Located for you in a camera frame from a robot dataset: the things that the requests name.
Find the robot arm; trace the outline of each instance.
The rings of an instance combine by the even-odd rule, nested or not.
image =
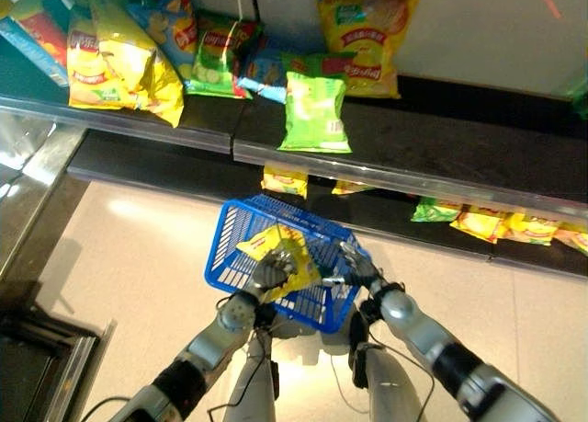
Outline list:
[[[233,353],[254,329],[255,312],[266,293],[286,281],[293,269],[288,255],[269,253],[245,286],[178,353],[151,385],[143,387],[110,422],[181,422],[226,370]]]
[[[446,328],[423,313],[397,283],[389,284],[371,261],[342,245],[353,269],[346,282],[369,288],[381,318],[414,357],[441,382],[471,420],[558,422],[537,399],[485,364]]]

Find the yellow chip bag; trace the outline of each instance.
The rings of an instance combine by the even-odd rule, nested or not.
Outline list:
[[[504,238],[532,245],[550,245],[551,238],[558,230],[560,222],[532,217],[523,213],[511,213],[505,221],[507,227]]]
[[[290,253],[296,262],[297,272],[290,275],[280,287],[269,291],[266,297],[268,302],[282,298],[291,291],[304,289],[321,279],[319,270],[306,248],[304,236],[296,229],[277,224],[256,234],[251,240],[237,245],[237,249],[255,261],[261,261],[269,251],[277,248],[287,250]]]
[[[347,73],[347,95],[400,98],[392,57],[400,47],[418,0],[317,0],[331,52],[356,53]]]
[[[308,179],[309,176],[301,172],[266,166],[261,187],[274,192],[300,195],[306,199]]]
[[[69,104],[75,108],[135,108],[122,81],[110,69],[100,52],[90,19],[72,14],[67,38]]]
[[[347,195],[355,194],[356,192],[362,192],[364,190],[373,189],[371,186],[364,185],[363,183],[354,183],[353,181],[337,180],[333,190],[331,191],[334,195]]]
[[[90,0],[98,49],[108,68],[146,109],[173,127],[179,123],[183,87],[155,42],[112,0]]]
[[[588,227],[564,222],[553,237],[588,255]]]
[[[470,206],[450,226],[481,240],[496,244],[498,238],[504,238],[506,233],[505,216],[505,212]]]

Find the green chip bag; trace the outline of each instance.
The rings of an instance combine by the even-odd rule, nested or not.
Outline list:
[[[285,54],[287,69],[286,138],[281,151],[351,153],[341,107],[345,66],[354,54]]]
[[[411,222],[453,222],[461,213],[461,204],[421,197]]]
[[[194,93],[205,96],[251,98],[237,86],[239,54],[261,32],[261,24],[200,11],[198,47],[192,68]]]

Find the lower shelf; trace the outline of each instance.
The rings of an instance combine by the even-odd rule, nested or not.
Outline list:
[[[77,177],[155,188],[214,200],[244,198],[260,191],[262,168],[228,155],[90,131],[68,167]],[[552,246],[502,241],[485,243],[447,223],[410,222],[417,199],[375,189],[347,196],[331,194],[334,181],[311,177],[308,198],[288,201],[362,232],[410,239],[467,252],[491,262],[588,276],[588,258],[561,243]]]

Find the black shelf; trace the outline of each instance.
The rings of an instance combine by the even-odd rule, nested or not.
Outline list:
[[[531,97],[521,98],[525,102]],[[233,156],[246,163],[297,167],[378,188],[505,211],[524,208],[548,218],[585,222],[588,142],[581,136],[585,128],[578,128],[572,114],[563,117],[565,102],[533,99],[547,100],[553,107],[536,130],[409,111],[420,110],[418,102],[349,99],[342,119],[353,152],[311,154],[277,150],[285,135],[284,107],[256,98],[246,102]],[[449,112],[460,115],[455,106]],[[470,108],[466,112],[466,117],[472,115]],[[556,127],[549,121],[557,112],[562,120],[569,120],[569,126]],[[483,112],[477,114],[478,119],[485,118]],[[525,114],[519,110],[511,121]],[[497,119],[492,114],[485,119],[492,118]]]
[[[67,88],[55,85],[2,38],[0,63],[0,109],[223,154],[231,152],[231,138],[243,109],[242,101],[188,96],[179,127],[173,129],[146,111],[68,107]]]
[[[260,191],[262,178],[261,166],[234,162],[224,154],[100,131],[88,133],[68,172],[216,201],[253,196]],[[443,246],[491,262],[588,275],[588,258],[559,242],[550,247],[509,241],[491,245],[446,222],[410,222],[416,198],[384,189],[335,196],[333,186],[333,180],[311,177],[306,201],[282,198],[361,232]]]

